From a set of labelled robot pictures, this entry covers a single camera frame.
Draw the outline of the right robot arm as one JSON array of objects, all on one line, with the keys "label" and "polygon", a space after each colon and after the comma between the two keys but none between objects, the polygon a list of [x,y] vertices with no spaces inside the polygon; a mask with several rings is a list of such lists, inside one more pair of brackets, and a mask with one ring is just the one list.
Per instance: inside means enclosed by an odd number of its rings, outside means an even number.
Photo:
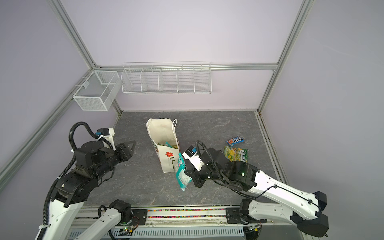
[{"label": "right robot arm", "polygon": [[231,162],[222,151],[207,148],[201,141],[181,153],[179,163],[195,187],[212,181],[243,197],[234,215],[227,212],[229,221],[243,225],[282,221],[313,237],[327,235],[329,219],[323,213],[327,196],[320,191],[295,189],[249,163]]}]

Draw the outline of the teal fox's candy bag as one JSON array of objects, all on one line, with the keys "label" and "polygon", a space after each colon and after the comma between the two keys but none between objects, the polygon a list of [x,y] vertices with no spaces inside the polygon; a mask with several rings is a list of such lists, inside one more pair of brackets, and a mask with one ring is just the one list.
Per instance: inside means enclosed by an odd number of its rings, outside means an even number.
[{"label": "teal fox's candy bag", "polygon": [[178,149],[178,146],[177,146],[177,145],[171,145],[171,144],[168,143],[168,142],[165,142],[165,146],[166,146],[166,147],[169,147],[169,148],[173,148],[173,149]]},{"label": "teal fox's candy bag", "polygon": [[182,154],[179,153],[177,164],[175,166],[175,171],[176,171],[177,181],[183,192],[187,188],[188,184],[192,181],[192,178],[185,174],[185,170],[186,170],[186,164],[185,164],[184,158]]}]

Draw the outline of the white floral paper bag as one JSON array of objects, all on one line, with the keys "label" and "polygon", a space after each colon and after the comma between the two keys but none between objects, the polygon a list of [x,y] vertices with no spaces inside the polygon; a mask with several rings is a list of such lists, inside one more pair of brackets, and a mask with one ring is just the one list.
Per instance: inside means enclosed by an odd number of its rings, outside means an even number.
[{"label": "white floral paper bag", "polygon": [[176,135],[177,122],[177,119],[149,119],[146,123],[163,173],[173,173],[178,168],[180,144]]}]

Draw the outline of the teal Fox's candy bag back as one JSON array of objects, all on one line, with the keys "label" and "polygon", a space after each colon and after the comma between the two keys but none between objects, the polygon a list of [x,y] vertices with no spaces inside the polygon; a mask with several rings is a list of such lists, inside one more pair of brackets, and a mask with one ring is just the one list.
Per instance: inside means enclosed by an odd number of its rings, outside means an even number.
[{"label": "teal Fox's candy bag back", "polygon": [[182,154],[179,153],[177,164],[175,166],[175,171],[176,171],[177,181],[183,192],[187,188],[188,184],[192,181],[192,178],[185,174],[185,170],[186,170],[186,164],[185,164],[184,158]]}]

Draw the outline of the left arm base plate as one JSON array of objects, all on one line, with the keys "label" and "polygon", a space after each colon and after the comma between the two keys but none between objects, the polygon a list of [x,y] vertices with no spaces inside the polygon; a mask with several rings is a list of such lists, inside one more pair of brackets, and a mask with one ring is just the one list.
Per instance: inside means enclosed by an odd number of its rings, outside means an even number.
[{"label": "left arm base plate", "polygon": [[147,209],[132,209],[131,219],[129,221],[122,221],[120,226],[144,226],[146,224],[148,210]]}]

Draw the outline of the teal Fox's candy bag front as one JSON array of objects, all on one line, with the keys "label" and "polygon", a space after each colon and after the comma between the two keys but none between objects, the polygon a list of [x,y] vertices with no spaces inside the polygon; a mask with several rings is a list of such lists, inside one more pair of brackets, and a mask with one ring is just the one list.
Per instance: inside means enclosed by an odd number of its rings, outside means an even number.
[{"label": "teal Fox's candy bag front", "polygon": [[171,144],[168,143],[168,142],[165,142],[165,146],[166,146],[166,147],[169,147],[169,148],[173,148],[173,149],[178,149],[178,146],[177,146],[177,145],[171,145]]}]

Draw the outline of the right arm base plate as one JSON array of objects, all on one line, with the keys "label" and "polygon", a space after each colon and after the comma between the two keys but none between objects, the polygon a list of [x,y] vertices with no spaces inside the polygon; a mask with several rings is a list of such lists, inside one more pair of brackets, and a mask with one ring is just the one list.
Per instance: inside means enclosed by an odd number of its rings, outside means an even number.
[{"label": "right arm base plate", "polygon": [[238,208],[225,208],[226,210],[226,218],[228,224],[265,224],[267,223],[266,219],[257,219],[255,217],[251,217],[250,211]]}]

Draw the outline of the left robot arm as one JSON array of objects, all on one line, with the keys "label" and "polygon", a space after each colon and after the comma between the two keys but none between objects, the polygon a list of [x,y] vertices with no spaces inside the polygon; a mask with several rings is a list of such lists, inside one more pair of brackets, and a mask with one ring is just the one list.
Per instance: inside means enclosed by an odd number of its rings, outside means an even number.
[{"label": "left robot arm", "polygon": [[[85,127],[93,141],[77,147],[74,133]],[[56,177],[45,198],[43,223],[38,240],[64,240],[90,193],[102,183],[107,173],[115,173],[116,166],[134,155],[136,141],[115,145],[114,129],[101,128],[93,132],[85,122],[75,123],[69,131],[73,157],[63,172]]]}]

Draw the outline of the green Fox's spring tea bag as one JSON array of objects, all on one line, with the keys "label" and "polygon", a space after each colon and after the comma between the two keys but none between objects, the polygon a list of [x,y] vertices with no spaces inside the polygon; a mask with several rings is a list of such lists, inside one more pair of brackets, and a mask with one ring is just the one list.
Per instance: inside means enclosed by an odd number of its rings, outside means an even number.
[{"label": "green Fox's spring tea bag", "polygon": [[241,148],[224,147],[224,155],[231,162],[248,162],[248,150]]}]

